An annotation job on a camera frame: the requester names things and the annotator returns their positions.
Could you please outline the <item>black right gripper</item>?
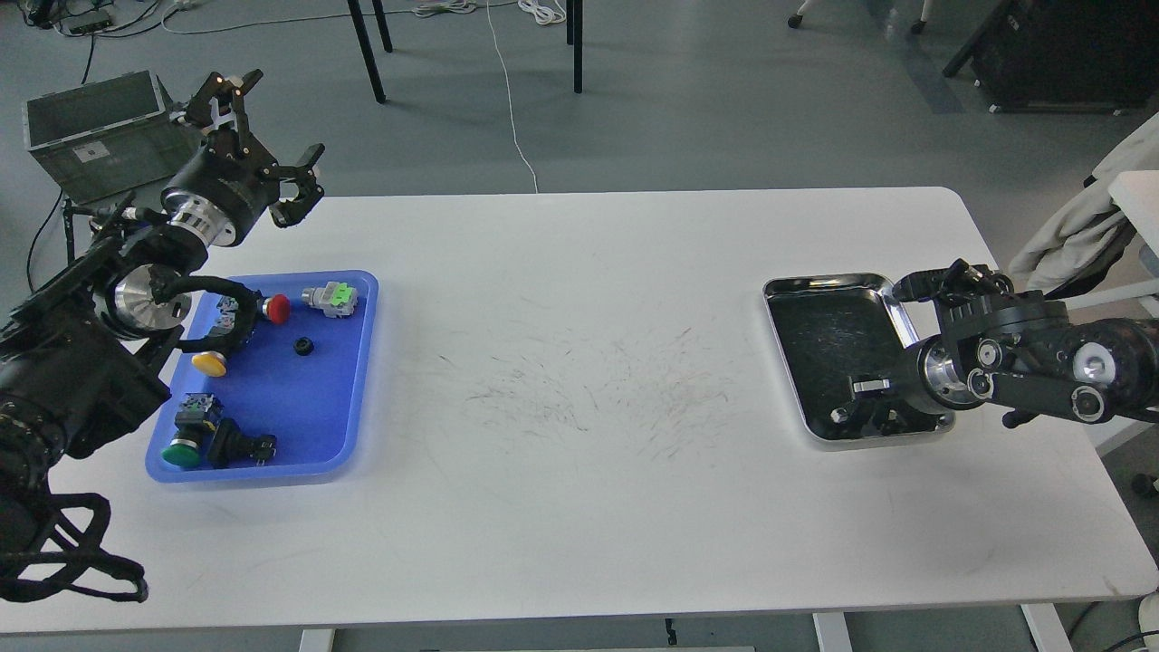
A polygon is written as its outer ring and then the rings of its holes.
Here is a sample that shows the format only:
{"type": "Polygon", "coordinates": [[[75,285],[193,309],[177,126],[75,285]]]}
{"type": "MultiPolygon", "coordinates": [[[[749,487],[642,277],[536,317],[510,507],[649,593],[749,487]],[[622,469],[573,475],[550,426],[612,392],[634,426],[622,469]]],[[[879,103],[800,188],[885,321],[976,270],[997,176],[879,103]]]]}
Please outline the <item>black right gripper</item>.
{"type": "MultiPolygon", "coordinates": [[[[914,343],[902,352],[891,379],[852,379],[854,400],[877,400],[895,391],[916,411],[952,413],[974,409],[974,394],[953,366],[952,354],[940,337],[914,343]]],[[[914,411],[903,403],[865,403],[862,432],[910,432],[914,411]]]]}

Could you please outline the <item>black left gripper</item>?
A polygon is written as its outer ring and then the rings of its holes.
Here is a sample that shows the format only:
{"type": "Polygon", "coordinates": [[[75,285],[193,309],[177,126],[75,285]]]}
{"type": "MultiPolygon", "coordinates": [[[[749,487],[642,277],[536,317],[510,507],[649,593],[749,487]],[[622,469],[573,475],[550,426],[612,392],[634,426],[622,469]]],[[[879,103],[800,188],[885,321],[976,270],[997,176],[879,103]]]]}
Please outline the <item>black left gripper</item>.
{"type": "Polygon", "coordinates": [[[197,129],[203,139],[195,156],[163,189],[163,211],[169,225],[185,228],[205,247],[241,244],[268,207],[274,225],[293,227],[325,197],[315,173],[326,151],[323,142],[309,145],[298,164],[269,166],[268,180],[236,161],[265,154],[245,112],[245,95],[262,76],[262,69],[241,76],[212,72],[192,98],[172,108],[172,122],[197,129]],[[294,197],[277,202],[277,182],[292,183],[294,197]]]}

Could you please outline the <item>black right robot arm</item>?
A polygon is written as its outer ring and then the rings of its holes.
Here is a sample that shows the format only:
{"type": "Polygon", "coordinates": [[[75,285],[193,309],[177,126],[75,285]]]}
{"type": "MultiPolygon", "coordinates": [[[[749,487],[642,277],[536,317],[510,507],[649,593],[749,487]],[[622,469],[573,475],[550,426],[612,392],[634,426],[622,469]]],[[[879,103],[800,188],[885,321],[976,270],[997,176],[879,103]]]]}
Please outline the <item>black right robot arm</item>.
{"type": "Polygon", "coordinates": [[[1156,422],[1156,321],[1071,323],[1067,305],[1043,292],[1015,292],[986,265],[952,265],[904,276],[899,302],[931,302],[939,331],[903,350],[891,367],[850,379],[843,411],[906,424],[902,406],[945,418],[985,404],[1007,408],[1009,428],[1038,416],[1098,425],[1115,417],[1156,422]]]}

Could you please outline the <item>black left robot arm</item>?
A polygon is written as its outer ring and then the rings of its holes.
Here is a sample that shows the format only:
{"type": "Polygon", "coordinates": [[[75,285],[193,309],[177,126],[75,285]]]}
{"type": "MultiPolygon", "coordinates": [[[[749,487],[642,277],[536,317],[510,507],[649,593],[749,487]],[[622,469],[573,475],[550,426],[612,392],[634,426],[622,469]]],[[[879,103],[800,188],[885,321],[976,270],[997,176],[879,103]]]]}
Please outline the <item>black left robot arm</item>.
{"type": "Polygon", "coordinates": [[[54,495],[48,474],[133,432],[172,393],[160,378],[174,351],[226,359],[258,321],[286,322],[286,296],[204,276],[212,246],[235,247],[269,212],[286,228],[323,198],[322,144],[280,164],[249,127],[245,96],[262,79],[207,75],[173,120],[198,129],[199,149],[163,189],[161,210],[92,210],[92,246],[25,298],[3,327],[3,600],[75,591],[143,602],[144,570],[108,554],[110,503],[54,495]]]}

